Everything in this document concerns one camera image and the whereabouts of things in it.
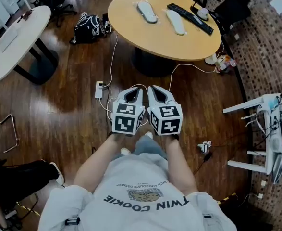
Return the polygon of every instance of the table leg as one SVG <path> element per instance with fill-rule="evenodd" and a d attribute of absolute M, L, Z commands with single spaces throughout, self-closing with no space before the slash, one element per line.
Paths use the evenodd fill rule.
<path fill-rule="evenodd" d="M 31 75 L 30 73 L 26 72 L 23 68 L 21 68 L 19 65 L 17 65 L 14 70 L 22 75 L 24 78 L 28 79 L 29 81 L 31 81 L 32 83 L 36 84 L 36 85 L 40 85 L 40 81 L 39 79 L 37 79 L 36 77 L 34 77 L 33 75 Z"/>
<path fill-rule="evenodd" d="M 148 77 L 164 77 L 170 75 L 175 68 L 175 60 L 156 56 L 135 48 L 132 54 L 133 66 Z"/>
<path fill-rule="evenodd" d="M 44 55 L 50 60 L 50 62 L 53 64 L 54 67 L 58 66 L 58 60 L 54 57 L 54 55 L 49 51 L 49 49 L 44 45 L 44 43 L 40 40 L 40 38 L 37 39 L 35 43 L 39 49 L 44 53 Z"/>
<path fill-rule="evenodd" d="M 29 52 L 36 58 L 36 60 L 38 60 L 38 61 L 41 60 L 41 55 L 39 55 L 38 52 L 36 50 L 34 50 L 33 47 L 31 47 Z"/>

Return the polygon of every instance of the person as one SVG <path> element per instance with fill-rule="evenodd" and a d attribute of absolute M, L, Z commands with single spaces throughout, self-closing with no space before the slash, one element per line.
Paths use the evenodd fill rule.
<path fill-rule="evenodd" d="M 5 167 L 0 161 L 0 225 L 6 229 L 4 210 L 13 208 L 16 202 L 42 189 L 50 180 L 64 184 L 64 177 L 55 163 L 39 160 L 17 167 Z"/>
<path fill-rule="evenodd" d="M 167 136 L 165 153 L 152 138 L 147 132 L 134 153 L 116 155 L 123 135 L 111 134 L 72 186 L 51 191 L 38 231 L 235 231 L 217 202 L 197 190 L 178 140 Z"/>

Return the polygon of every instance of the white round table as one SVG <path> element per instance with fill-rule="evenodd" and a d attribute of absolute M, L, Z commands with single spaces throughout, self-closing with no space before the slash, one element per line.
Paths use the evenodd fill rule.
<path fill-rule="evenodd" d="M 51 78 L 58 65 L 58 55 L 55 51 L 49 51 L 39 38 L 48 24 L 50 16 L 51 11 L 48 6 L 36 7 L 27 20 L 18 18 L 3 34 L 0 44 L 7 34 L 12 33 L 10 29 L 14 30 L 15 28 L 17 31 L 17 37 L 4 51 L 0 47 L 0 80 L 12 70 L 37 85 L 41 85 Z M 41 56 L 32 48 L 34 44 L 45 56 Z M 36 58 L 31 65 L 30 72 L 18 65 L 28 51 Z"/>

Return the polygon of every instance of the sleeve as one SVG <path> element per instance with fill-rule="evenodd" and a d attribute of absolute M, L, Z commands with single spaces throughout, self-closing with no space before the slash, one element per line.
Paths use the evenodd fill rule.
<path fill-rule="evenodd" d="M 94 198 L 80 186 L 53 189 L 41 214 L 38 231 L 66 230 L 65 220 L 77 217 Z"/>
<path fill-rule="evenodd" d="M 205 231 L 236 231 L 233 222 L 221 211 L 218 203 L 206 192 L 193 192 L 187 199 L 203 214 Z"/>

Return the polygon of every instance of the jeans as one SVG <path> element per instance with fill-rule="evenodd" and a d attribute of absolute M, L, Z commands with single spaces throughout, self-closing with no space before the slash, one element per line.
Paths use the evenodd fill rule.
<path fill-rule="evenodd" d="M 142 153 L 158 154 L 167 160 L 166 153 L 161 149 L 157 142 L 147 135 L 142 136 L 135 144 L 135 151 L 131 154 L 140 155 Z M 124 155 L 116 154 L 113 160 L 120 158 Z"/>

